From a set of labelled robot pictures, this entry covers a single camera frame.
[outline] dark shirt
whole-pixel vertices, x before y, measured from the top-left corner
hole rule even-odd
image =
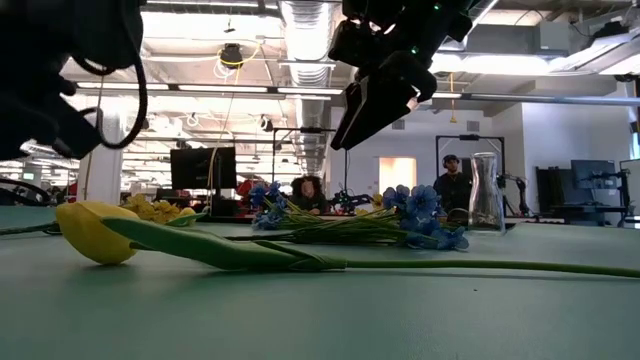
[[[322,194],[315,194],[312,198],[306,196],[291,196],[289,200],[304,211],[318,209],[321,214],[327,211],[327,199]]]
[[[471,177],[463,173],[444,174],[433,184],[433,188],[442,197],[442,208],[446,212],[453,209],[469,210],[471,187]]]

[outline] person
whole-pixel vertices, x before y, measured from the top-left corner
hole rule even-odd
[[[317,176],[297,178],[291,183],[293,194],[289,199],[297,207],[314,215],[327,211],[327,199],[322,194],[322,185]]]
[[[433,184],[433,188],[442,197],[441,205],[449,213],[453,209],[469,210],[472,180],[467,174],[458,171],[460,159],[455,155],[447,155],[442,159],[442,166],[447,169]]]

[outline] green table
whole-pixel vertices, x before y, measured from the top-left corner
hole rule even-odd
[[[0,227],[52,220],[0,208]],[[248,226],[208,225],[221,235]],[[640,267],[640,232],[522,224],[464,252],[371,259]],[[640,359],[640,281],[498,270],[224,273],[161,253],[99,267],[61,237],[0,238],[0,359]]]

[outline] glass carafe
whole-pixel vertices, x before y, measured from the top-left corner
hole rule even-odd
[[[469,200],[469,230],[474,233],[505,233],[502,191],[498,188],[498,156],[477,153],[471,158],[473,188]]]

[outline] ceiling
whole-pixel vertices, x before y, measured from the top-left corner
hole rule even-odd
[[[211,6],[210,1],[149,0],[149,7],[143,9],[144,40],[141,56],[149,83],[171,84],[237,84],[251,86],[292,86],[291,66],[282,64],[289,59],[285,25],[281,18],[271,16],[277,13],[278,4],[266,1],[268,15],[238,15],[239,5],[248,12],[258,12],[257,3],[249,0],[223,1],[228,6],[227,13],[214,13],[224,6]],[[331,9],[332,27],[343,19],[339,1]],[[475,16],[482,13],[483,5],[492,1],[482,1]],[[580,0],[501,0],[482,19],[481,25],[534,26],[542,17],[556,22],[571,19],[589,19],[607,13],[628,9],[629,1],[580,1]],[[218,54],[226,43],[237,43],[246,61],[239,71],[225,68]],[[342,63],[331,68],[328,87],[343,88],[352,81],[354,69]],[[101,79],[83,71],[73,61],[69,61],[62,75],[76,82],[100,82]],[[439,90],[485,93],[514,93],[535,85],[536,76],[506,76],[491,74],[471,74],[464,72],[437,73]],[[598,81],[611,81],[595,76]],[[572,95],[603,95],[597,87],[584,87],[584,78],[557,78],[546,82],[546,88],[553,91],[553,82],[571,84],[575,82]],[[104,79],[105,83],[135,82],[133,70],[119,70]],[[68,101],[77,108],[95,106],[97,96],[76,95]],[[101,105],[107,112],[114,112],[127,118],[132,124],[137,111],[134,96],[105,96]],[[242,140],[236,150],[243,155],[239,158],[238,172],[250,176],[270,179],[272,134],[259,127],[262,119],[270,119],[277,127],[296,127],[300,124],[296,108],[300,100],[287,98],[246,98],[220,95],[219,97],[152,96],[149,99],[149,129],[138,141],[125,150],[125,174],[123,187],[131,182],[151,182],[156,185],[170,183],[169,163],[165,158],[176,143],[159,141],[158,138],[189,138],[205,146],[214,146],[216,141]],[[458,102],[457,109],[484,110],[495,106],[487,102]],[[450,100],[434,100],[433,109],[451,108]],[[297,132],[286,135],[279,132],[279,140],[284,141],[276,159],[277,178],[291,181],[297,174],[306,172],[305,152],[301,151],[304,141]],[[69,167],[77,168],[77,162]]]

